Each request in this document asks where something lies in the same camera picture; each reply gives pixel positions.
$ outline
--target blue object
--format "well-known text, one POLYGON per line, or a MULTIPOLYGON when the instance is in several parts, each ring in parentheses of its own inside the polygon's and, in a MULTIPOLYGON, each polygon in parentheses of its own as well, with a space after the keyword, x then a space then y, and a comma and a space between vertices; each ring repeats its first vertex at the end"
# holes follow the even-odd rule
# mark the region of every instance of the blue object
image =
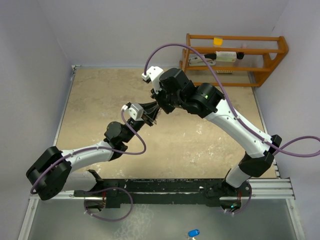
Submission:
POLYGON ((192 230, 192 231, 188 232, 188 236, 190 238, 198 236, 199 234, 200 234, 200 231, 198 229, 195 229, 195 230, 192 230))

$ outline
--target floor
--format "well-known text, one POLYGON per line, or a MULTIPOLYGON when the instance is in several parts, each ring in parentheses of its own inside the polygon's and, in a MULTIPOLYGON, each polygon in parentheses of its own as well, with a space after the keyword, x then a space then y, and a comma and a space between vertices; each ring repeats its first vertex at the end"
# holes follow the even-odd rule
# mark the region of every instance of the floor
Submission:
MULTIPOLYGON (((121 122, 120 110, 127 102, 151 102, 152 86, 141 80, 139 68, 80 68, 63 118, 57 146, 61 150, 92 145, 104 138, 107 125, 121 122)), ((189 71, 194 82, 212 82, 209 71, 189 71)), ((220 74, 222 82, 248 82, 246 74, 220 74)), ((226 87, 233 106, 259 129, 263 129, 250 87, 226 87)), ((164 112, 157 125, 144 126, 143 155, 123 155, 111 162, 93 164, 102 178, 224 178, 243 157, 242 147, 214 124, 181 109, 164 112)), ((128 151, 143 149, 134 137, 128 151)), ((275 178, 271 167, 263 178, 275 178)))

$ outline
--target yellow block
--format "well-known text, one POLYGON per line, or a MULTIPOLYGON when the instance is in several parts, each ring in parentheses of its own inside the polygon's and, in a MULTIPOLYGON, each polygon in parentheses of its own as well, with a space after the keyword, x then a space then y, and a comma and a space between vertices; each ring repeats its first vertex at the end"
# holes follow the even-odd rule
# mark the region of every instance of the yellow block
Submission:
POLYGON ((220 37, 215 37, 213 39, 213 46, 215 47, 221 47, 222 43, 224 42, 224 40, 220 37))

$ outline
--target wooden shelf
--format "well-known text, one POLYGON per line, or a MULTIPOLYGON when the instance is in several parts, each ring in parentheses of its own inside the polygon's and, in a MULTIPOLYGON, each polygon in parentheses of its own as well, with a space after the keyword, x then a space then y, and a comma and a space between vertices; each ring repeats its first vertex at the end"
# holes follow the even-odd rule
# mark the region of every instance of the wooden shelf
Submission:
MULTIPOLYGON (((263 67, 246 67, 246 66, 211 66, 214 70, 218 71, 245 71, 253 72, 256 83, 223 83, 223 86, 235 86, 235 87, 260 87, 270 74, 279 65, 282 59, 287 55, 289 48, 286 40, 283 36, 279 37, 267 37, 267 36, 223 36, 223 35, 186 35, 186 44, 198 51, 200 54, 212 54, 217 51, 221 52, 236 52, 244 53, 244 55, 262 55, 263 67), (191 39, 204 39, 213 40, 215 37, 222 38, 223 40, 235 40, 235 41, 275 41, 277 42, 277 49, 269 48, 239 48, 239 47, 215 47, 215 46, 192 46, 191 39), (276 54, 274 59, 270 58, 270 54, 276 54)), ((189 66, 189 55, 194 52, 188 48, 184 48, 182 51, 182 61, 180 61, 180 68, 186 72, 187 70, 207 70, 207 66, 189 66)))

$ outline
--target gray wall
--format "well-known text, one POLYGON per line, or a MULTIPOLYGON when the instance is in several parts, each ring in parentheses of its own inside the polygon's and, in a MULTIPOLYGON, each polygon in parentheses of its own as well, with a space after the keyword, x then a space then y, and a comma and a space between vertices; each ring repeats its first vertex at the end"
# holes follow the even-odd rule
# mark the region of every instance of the gray wall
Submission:
MULTIPOLYGON (((142 66, 186 33, 269 36, 288 0, 39 0, 72 64, 142 66)), ((182 49, 153 59, 177 66, 182 49)))
MULTIPOLYGON (((319 13, 319 0, 291 0, 272 33, 285 36, 289 53, 257 93, 269 133, 279 134, 284 143, 304 135, 320 137, 319 13)), ((305 140, 287 149, 314 153, 319 147, 305 140)), ((276 160, 281 176, 291 177, 307 239, 319 239, 320 156, 279 153, 276 160)))
POLYGON ((27 169, 53 144, 71 64, 37 0, 0 2, 0 238, 17 239, 27 169))

